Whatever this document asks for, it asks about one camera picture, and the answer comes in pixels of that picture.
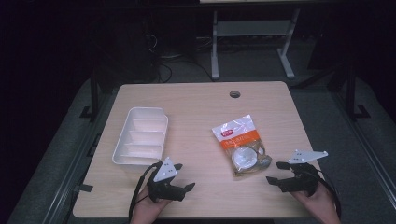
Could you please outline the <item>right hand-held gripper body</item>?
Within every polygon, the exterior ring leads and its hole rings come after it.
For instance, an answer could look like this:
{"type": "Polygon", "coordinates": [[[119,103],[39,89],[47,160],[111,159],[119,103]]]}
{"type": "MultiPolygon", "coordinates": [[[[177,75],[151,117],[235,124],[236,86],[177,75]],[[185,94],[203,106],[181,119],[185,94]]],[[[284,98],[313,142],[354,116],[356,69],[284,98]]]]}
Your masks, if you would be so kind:
{"type": "Polygon", "coordinates": [[[327,151],[296,149],[291,157],[287,161],[284,161],[291,165],[290,171],[294,173],[294,177],[279,180],[281,191],[305,191],[309,196],[313,195],[316,192],[321,177],[318,174],[318,169],[310,164],[310,162],[327,156],[327,151]]]}

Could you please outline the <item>person's left hand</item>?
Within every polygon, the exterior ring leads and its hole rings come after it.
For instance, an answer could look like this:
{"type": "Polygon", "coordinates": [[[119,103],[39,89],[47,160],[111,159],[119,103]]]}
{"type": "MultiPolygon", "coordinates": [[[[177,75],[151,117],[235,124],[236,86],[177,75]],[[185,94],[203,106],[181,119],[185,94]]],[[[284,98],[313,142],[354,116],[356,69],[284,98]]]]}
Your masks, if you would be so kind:
{"type": "Polygon", "coordinates": [[[149,197],[149,189],[144,187],[137,195],[130,224],[152,224],[170,202],[161,199],[154,203],[149,197]]]}

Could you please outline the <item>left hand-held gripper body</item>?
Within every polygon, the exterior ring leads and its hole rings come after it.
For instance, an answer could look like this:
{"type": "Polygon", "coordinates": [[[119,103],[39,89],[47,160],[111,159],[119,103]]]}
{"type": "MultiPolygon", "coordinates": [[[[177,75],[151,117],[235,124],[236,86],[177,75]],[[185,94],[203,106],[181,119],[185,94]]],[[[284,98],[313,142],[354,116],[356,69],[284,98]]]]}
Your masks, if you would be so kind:
{"type": "Polygon", "coordinates": [[[173,186],[171,181],[177,176],[178,171],[172,160],[167,157],[160,162],[148,179],[148,196],[157,203],[159,200],[182,201],[187,191],[185,187],[173,186]]]}

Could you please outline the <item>person's right hand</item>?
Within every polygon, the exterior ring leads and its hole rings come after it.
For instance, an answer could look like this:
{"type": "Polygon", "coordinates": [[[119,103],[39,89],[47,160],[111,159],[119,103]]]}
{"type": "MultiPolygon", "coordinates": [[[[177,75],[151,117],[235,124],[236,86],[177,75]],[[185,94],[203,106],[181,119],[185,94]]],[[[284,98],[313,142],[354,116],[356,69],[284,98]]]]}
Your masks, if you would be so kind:
{"type": "Polygon", "coordinates": [[[318,183],[316,192],[310,197],[308,197],[304,191],[295,191],[292,192],[291,195],[301,203],[320,224],[341,224],[332,195],[321,183],[318,183]]]}

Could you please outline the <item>white metal stand frame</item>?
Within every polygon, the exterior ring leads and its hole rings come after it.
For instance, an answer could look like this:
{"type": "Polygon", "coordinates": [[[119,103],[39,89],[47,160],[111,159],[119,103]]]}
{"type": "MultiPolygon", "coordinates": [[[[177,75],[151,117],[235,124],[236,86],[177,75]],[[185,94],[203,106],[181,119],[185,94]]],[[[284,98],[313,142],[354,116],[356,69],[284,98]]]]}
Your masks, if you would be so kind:
{"type": "Polygon", "coordinates": [[[285,42],[277,49],[278,58],[282,64],[286,77],[294,79],[287,53],[294,30],[299,18],[300,9],[293,11],[289,20],[273,21],[220,21],[218,12],[213,13],[212,50],[211,50],[211,77],[219,79],[218,38],[231,36],[283,36],[285,42]]]}

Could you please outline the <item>white divided plastic tray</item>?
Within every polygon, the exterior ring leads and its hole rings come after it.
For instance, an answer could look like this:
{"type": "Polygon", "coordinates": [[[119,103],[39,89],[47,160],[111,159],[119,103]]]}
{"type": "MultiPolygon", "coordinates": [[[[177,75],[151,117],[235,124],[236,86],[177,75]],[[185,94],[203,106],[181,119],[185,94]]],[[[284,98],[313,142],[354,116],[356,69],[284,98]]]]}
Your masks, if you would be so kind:
{"type": "Polygon", "coordinates": [[[112,160],[117,165],[149,166],[163,157],[168,117],[160,107],[128,112],[112,160]]]}

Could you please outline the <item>black metal stand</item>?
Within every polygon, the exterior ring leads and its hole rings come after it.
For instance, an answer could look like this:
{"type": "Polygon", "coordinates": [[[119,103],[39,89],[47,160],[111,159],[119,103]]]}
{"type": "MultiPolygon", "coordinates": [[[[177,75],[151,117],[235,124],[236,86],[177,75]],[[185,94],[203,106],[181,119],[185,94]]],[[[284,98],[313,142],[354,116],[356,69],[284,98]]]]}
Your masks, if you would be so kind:
{"type": "Polygon", "coordinates": [[[99,111],[99,86],[96,78],[96,73],[94,71],[91,72],[90,87],[91,104],[85,106],[79,116],[83,119],[89,119],[90,122],[94,122],[99,111]]]}
{"type": "Polygon", "coordinates": [[[345,63],[340,72],[340,89],[345,89],[345,110],[348,117],[356,121],[357,119],[369,119],[371,116],[364,107],[355,102],[356,73],[351,63],[345,63]]]}

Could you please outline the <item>clear orange snack packet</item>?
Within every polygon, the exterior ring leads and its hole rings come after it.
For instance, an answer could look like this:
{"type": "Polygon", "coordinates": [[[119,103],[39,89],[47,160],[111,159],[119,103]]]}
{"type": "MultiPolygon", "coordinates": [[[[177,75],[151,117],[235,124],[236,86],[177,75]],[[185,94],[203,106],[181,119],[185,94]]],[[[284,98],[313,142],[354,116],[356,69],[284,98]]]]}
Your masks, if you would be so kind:
{"type": "Polygon", "coordinates": [[[229,156],[235,175],[255,173],[270,166],[272,158],[266,153],[250,115],[221,124],[212,133],[229,156]]]}

